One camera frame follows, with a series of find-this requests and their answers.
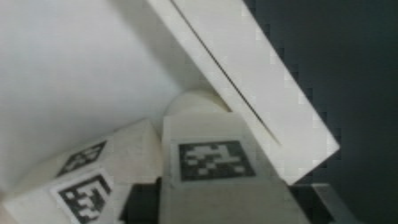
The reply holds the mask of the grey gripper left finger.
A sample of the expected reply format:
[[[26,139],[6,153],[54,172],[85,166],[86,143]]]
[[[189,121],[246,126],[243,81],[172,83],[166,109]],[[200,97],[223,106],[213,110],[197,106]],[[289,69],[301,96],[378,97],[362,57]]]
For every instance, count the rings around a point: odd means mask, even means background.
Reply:
[[[118,220],[124,224],[157,224],[161,178],[131,186]]]

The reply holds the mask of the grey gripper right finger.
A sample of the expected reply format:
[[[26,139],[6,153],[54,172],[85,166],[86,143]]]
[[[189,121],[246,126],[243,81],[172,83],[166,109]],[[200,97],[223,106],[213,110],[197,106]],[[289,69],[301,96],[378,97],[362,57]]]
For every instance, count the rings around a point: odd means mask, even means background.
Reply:
[[[326,183],[292,185],[291,194],[310,224],[364,224]]]

